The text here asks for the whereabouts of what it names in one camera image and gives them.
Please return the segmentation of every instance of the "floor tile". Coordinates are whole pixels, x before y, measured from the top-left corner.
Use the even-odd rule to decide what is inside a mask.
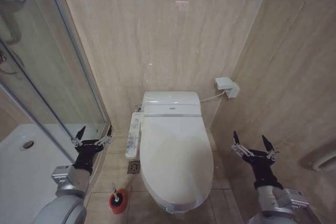
[[[113,143],[109,146],[109,153],[125,154],[128,131],[114,131]]]
[[[216,223],[243,224],[235,197],[230,189],[211,190],[210,199]]]
[[[226,177],[224,165],[218,152],[212,152],[214,158],[214,178],[212,189],[230,189],[229,180]]]
[[[107,154],[103,170],[92,192],[112,191],[111,184],[115,183],[117,189],[131,190],[132,174],[127,174],[128,160],[124,154]]]
[[[147,188],[142,180],[141,174],[134,174],[131,191],[147,191]]]
[[[128,208],[115,215],[110,206],[111,193],[92,193],[87,206],[85,224],[126,224]]]
[[[210,142],[211,150],[213,152],[217,152],[217,146],[215,144],[214,138],[212,137],[210,129],[206,129],[206,134],[208,135],[208,139],[209,139],[209,142]]]
[[[172,215],[162,210],[148,192],[132,192],[128,224],[135,223],[209,223],[215,224],[211,201],[207,198],[202,205],[183,215]]]

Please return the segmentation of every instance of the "toilet brush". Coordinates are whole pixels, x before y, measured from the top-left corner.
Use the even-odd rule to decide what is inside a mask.
[[[112,195],[110,196],[109,205],[112,212],[116,215],[125,211],[127,206],[127,195],[124,190],[118,190],[116,185],[112,183]]]

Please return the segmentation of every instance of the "toilet lid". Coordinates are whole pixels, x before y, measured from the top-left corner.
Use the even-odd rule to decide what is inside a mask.
[[[163,203],[192,209],[211,190],[213,157],[200,116],[144,117],[140,162],[149,192]]]

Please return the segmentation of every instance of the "white ceramic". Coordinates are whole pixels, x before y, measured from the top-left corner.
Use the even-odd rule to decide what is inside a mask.
[[[140,162],[148,191],[171,213],[198,207],[211,190],[214,165],[197,94],[146,92],[142,105]]]

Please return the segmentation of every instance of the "floor drain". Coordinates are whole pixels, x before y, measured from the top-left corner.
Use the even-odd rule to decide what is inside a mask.
[[[127,174],[136,174],[140,172],[140,161],[129,161]]]
[[[34,141],[30,140],[22,145],[23,149],[29,149],[34,145]]]

